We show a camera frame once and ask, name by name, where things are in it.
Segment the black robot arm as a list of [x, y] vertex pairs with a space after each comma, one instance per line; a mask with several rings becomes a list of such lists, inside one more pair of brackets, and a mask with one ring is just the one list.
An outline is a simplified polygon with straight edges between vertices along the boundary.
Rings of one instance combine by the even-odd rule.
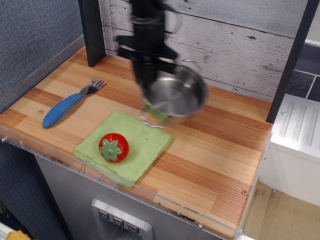
[[135, 77], [142, 89], [156, 79], [158, 71], [174, 70], [174, 64], [160, 58], [175, 60], [177, 52], [165, 44], [165, 11], [175, 12], [162, 0], [131, 0], [130, 20], [133, 35], [118, 35], [117, 54], [132, 61]]

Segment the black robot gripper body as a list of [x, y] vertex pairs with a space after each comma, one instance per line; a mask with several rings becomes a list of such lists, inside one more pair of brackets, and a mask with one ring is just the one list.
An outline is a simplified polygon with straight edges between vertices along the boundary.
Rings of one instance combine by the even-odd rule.
[[136, 74], [163, 71], [173, 74], [178, 54], [165, 44], [165, 18], [131, 18], [133, 35], [118, 35], [118, 55], [132, 61]]

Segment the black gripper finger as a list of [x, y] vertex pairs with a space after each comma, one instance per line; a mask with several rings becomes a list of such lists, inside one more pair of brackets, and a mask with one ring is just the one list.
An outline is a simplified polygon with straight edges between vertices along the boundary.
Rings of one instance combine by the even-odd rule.
[[146, 90], [157, 79], [158, 75], [158, 60], [140, 61], [133, 60], [133, 69], [138, 85]]

